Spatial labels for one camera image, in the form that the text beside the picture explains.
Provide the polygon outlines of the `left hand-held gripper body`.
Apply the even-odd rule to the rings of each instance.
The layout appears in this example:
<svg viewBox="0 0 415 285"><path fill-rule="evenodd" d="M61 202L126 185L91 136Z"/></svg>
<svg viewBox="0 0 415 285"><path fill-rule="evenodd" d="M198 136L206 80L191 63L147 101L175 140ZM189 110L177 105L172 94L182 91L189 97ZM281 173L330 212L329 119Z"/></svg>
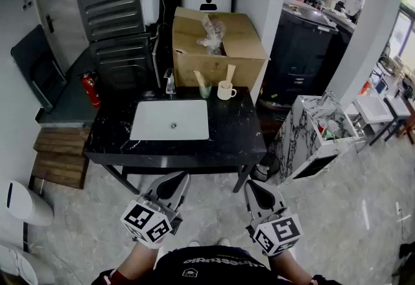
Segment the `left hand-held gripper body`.
<svg viewBox="0 0 415 285"><path fill-rule="evenodd" d="M176 234L183 219L179 212L142 194L130 202L120 221L139 243L159 249L168 233Z"/></svg>

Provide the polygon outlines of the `white washbasin stand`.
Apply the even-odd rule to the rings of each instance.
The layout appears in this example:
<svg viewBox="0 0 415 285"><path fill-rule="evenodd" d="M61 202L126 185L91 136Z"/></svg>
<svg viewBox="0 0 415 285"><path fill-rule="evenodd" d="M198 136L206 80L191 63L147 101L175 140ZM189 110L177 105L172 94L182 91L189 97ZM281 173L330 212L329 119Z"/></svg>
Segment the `white washbasin stand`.
<svg viewBox="0 0 415 285"><path fill-rule="evenodd" d="M357 95L353 105L358 111L353 126L366 145L372 146L390 128L394 117L378 95Z"/></svg>

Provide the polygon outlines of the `clear plastic bubble wrap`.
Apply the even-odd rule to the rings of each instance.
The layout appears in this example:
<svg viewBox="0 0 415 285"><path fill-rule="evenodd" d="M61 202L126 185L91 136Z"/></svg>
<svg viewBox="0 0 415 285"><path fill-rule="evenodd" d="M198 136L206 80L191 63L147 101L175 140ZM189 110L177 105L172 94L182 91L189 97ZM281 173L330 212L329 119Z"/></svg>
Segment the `clear plastic bubble wrap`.
<svg viewBox="0 0 415 285"><path fill-rule="evenodd" d="M202 26L206 32L204 38L199 38L196 42L206 48L209 55L222 55L222 39L225 35L225 24L216 16L206 15L202 18Z"/></svg>

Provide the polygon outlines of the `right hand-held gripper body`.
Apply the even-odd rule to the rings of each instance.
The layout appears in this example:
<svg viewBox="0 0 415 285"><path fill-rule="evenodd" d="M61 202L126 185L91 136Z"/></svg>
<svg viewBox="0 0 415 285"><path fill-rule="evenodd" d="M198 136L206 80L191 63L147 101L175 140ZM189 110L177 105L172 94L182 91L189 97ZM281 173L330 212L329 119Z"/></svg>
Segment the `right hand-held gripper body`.
<svg viewBox="0 0 415 285"><path fill-rule="evenodd" d="M260 246L267 257L289 250L303 236L298 215L293 214L287 207L253 219L246 229L252 241Z"/></svg>

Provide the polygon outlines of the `wooden pallet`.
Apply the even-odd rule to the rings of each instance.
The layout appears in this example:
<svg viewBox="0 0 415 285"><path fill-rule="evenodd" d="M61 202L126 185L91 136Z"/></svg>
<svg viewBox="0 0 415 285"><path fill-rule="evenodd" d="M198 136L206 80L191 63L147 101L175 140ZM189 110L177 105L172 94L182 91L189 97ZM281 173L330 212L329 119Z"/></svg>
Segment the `wooden pallet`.
<svg viewBox="0 0 415 285"><path fill-rule="evenodd" d="M83 189L89 160L83 149L89 127L42 128L33 149L36 159L33 177L62 186Z"/></svg>

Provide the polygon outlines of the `dark green raised platform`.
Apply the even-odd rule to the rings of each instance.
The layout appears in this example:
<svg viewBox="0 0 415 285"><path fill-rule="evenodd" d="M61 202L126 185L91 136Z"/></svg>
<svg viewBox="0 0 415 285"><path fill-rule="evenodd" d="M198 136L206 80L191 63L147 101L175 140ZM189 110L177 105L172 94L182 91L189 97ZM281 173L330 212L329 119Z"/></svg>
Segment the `dark green raised platform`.
<svg viewBox="0 0 415 285"><path fill-rule="evenodd" d="M62 92L56 106L50 113L40 108L35 121L42 128L79 128L90 127L98 109L94 108L80 81L80 74L93 71L93 59L87 48L68 69L68 85Z"/></svg>

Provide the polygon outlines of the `person's right forearm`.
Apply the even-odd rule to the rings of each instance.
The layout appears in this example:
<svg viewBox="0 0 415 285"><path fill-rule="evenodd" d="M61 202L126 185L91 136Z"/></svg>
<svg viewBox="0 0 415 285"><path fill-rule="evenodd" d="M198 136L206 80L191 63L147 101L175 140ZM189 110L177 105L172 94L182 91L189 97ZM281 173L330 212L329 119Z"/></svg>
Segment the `person's right forearm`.
<svg viewBox="0 0 415 285"><path fill-rule="evenodd" d="M313 280L313 277L295 261L289 250L269 257L268 261L273 272L293 285L309 285Z"/></svg>

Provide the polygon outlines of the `chrome faucet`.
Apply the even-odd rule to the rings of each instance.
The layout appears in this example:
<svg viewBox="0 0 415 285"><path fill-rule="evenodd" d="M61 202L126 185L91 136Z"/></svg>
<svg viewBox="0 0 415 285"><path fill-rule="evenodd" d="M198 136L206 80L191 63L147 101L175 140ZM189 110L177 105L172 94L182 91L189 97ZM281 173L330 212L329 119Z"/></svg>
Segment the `chrome faucet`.
<svg viewBox="0 0 415 285"><path fill-rule="evenodd" d="M176 86L175 86L175 81L174 81L174 70L172 68L168 68L163 78L167 80L166 89L165 89L166 94L174 95L176 93Z"/></svg>

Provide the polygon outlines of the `person's left forearm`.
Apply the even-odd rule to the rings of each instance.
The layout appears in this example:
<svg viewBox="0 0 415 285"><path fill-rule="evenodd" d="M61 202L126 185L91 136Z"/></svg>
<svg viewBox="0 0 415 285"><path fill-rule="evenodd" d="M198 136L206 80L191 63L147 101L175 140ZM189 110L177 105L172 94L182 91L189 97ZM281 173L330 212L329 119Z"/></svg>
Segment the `person's left forearm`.
<svg viewBox="0 0 415 285"><path fill-rule="evenodd" d="M137 243L117 271L128 280L143 279L153 271L160 248L148 248Z"/></svg>

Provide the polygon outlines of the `brown cardboard box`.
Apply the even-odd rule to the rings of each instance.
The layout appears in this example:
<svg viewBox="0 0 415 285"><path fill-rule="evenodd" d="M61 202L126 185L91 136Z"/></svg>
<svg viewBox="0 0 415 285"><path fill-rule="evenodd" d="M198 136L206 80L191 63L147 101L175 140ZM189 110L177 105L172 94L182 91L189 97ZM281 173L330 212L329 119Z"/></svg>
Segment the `brown cardboard box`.
<svg viewBox="0 0 415 285"><path fill-rule="evenodd" d="M211 55L197 43L208 35L202 20L209 18L224 28L221 54ZM229 65L235 66L232 84L252 91L269 56L253 23L246 14L201 12L183 7L175 11L172 26L172 57L177 87L198 86L197 70L214 86L226 79Z"/></svg>

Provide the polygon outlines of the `white marble sink cabinet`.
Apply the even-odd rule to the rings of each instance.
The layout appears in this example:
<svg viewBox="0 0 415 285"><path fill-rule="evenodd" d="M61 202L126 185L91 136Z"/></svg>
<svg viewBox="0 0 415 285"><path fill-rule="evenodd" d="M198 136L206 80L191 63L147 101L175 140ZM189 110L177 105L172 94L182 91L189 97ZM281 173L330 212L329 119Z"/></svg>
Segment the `white marble sink cabinet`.
<svg viewBox="0 0 415 285"><path fill-rule="evenodd" d="M334 135L334 140L325 140L318 125L326 131L330 119L338 123L340 134ZM331 90L326 90L322 96L297 96L268 148L281 163L276 184L288 184L327 171L358 139L351 120Z"/></svg>

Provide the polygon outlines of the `red fire extinguisher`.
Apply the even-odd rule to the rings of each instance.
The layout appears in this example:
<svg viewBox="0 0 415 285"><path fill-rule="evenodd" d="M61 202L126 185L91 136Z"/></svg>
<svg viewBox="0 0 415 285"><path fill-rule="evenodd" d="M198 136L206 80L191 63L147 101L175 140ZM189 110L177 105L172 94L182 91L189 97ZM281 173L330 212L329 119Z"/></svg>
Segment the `red fire extinguisher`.
<svg viewBox="0 0 415 285"><path fill-rule="evenodd" d="M89 100L91 101L94 108L101 107L101 99L99 93L95 88L95 79L93 78L92 72L86 71L80 74L80 81L83 89L87 93Z"/></svg>

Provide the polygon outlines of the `white rounded bin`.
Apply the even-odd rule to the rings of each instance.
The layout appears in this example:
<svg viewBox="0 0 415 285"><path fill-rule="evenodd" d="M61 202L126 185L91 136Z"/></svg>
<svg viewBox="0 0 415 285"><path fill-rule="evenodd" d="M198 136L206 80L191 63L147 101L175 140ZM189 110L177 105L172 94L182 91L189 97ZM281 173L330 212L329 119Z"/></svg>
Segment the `white rounded bin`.
<svg viewBox="0 0 415 285"><path fill-rule="evenodd" d="M54 220L54 212L42 197L22 183L0 179L1 218L48 227Z"/></svg>

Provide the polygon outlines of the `white mug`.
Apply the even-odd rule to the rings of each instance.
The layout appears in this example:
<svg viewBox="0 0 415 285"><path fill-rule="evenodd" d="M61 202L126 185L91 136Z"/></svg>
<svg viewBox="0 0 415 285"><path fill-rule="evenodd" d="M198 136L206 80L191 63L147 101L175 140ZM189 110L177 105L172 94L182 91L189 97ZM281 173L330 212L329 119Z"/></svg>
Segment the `white mug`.
<svg viewBox="0 0 415 285"><path fill-rule="evenodd" d="M218 84L217 97L223 101L227 101L236 96L237 90L233 88L233 84L228 81L220 81Z"/></svg>

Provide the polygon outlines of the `dark grey leaning panel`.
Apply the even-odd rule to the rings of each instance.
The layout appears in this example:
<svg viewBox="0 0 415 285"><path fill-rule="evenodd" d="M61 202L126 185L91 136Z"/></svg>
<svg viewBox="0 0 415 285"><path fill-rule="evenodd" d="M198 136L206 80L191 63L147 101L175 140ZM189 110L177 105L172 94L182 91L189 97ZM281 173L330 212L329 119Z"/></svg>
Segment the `dark grey leaning panel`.
<svg viewBox="0 0 415 285"><path fill-rule="evenodd" d="M11 48L10 54L43 110L52 112L67 86L67 79L42 26L37 25L31 30Z"/></svg>

